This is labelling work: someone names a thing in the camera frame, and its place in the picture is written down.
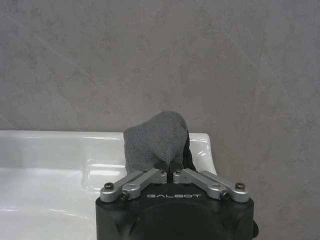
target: white ceramic sink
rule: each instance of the white ceramic sink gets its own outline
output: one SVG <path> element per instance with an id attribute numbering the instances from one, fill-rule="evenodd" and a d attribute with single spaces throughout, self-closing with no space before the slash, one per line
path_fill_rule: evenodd
<path id="1" fill-rule="evenodd" d="M 190 133 L 198 171 L 210 138 Z M 95 200 L 126 175 L 120 132 L 0 131 L 0 239 L 95 240 Z"/>

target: gray marble tile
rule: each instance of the gray marble tile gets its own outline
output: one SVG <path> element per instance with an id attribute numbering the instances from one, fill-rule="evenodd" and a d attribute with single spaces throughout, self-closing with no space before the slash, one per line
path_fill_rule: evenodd
<path id="1" fill-rule="evenodd" d="M 8 120 L 0 115 L 0 130 L 14 130 L 16 129 Z"/>
<path id="2" fill-rule="evenodd" d="M 320 126 L 320 3 L 271 0 L 263 58 L 310 125 Z"/>
<path id="3" fill-rule="evenodd" d="M 0 112 L 15 126 L 123 131 L 173 110 L 211 136 L 219 173 L 239 179 L 257 69 L 197 2 L 0 8 Z"/>
<path id="4" fill-rule="evenodd" d="M 121 101 L 0 13 L 0 110 L 24 130 L 120 130 Z"/>
<path id="5" fill-rule="evenodd" d="M 141 35 L 151 46 L 140 53 L 149 56 L 149 67 L 98 81 L 131 102 L 124 107 L 133 124 L 155 111 L 181 113 L 191 132 L 210 134 L 219 173 L 238 180 L 256 68 L 196 3 L 154 10 L 146 2 L 143 8 L 161 16 Z"/>
<path id="6" fill-rule="evenodd" d="M 269 1 L 198 0 L 255 65 L 259 63 Z"/>
<path id="7" fill-rule="evenodd" d="M 319 127 L 297 112 L 261 63 L 242 171 L 255 201 L 258 239 L 319 239 Z"/>

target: black screw head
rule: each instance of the black screw head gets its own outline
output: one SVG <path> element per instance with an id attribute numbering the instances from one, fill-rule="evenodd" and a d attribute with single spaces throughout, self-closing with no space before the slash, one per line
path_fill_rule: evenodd
<path id="1" fill-rule="evenodd" d="M 246 189 L 245 184 L 242 183 L 242 182 L 237 182 L 234 187 L 235 187 L 235 189 L 237 189 L 237 190 L 245 190 L 245 189 Z"/>
<path id="2" fill-rule="evenodd" d="M 230 194 L 226 190 L 222 190 L 220 192 L 221 200 L 228 200 L 230 198 Z"/>
<path id="3" fill-rule="evenodd" d="M 128 198 L 129 198 L 129 193 L 127 193 L 127 192 L 125 192 L 125 191 L 123 191 L 123 192 L 120 193 L 120 195 L 119 195 L 119 199 L 120 199 L 121 201 L 126 201 L 126 200 L 128 200 Z"/>
<path id="4" fill-rule="evenodd" d="M 113 189 L 114 184 L 112 182 L 107 182 L 106 184 L 104 184 L 104 188 L 105 189 Z"/>

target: gray microfiber cloth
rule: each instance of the gray microfiber cloth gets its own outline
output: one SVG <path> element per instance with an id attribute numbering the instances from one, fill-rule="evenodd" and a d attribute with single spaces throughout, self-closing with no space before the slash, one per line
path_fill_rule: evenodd
<path id="1" fill-rule="evenodd" d="M 123 137 L 128 174 L 135 170 L 148 171 L 160 161 L 168 165 L 171 161 L 182 164 L 186 141 L 190 151 L 186 121 L 173 111 L 161 112 L 149 121 L 128 128 Z"/>

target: white sink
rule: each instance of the white sink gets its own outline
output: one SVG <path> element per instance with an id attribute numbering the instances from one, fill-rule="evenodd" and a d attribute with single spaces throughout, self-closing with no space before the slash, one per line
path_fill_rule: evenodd
<path id="1" fill-rule="evenodd" d="M 216 174 L 207 134 L 190 149 Z M 100 188 L 126 174 L 120 132 L 0 131 L 0 239 L 96 240 Z"/>

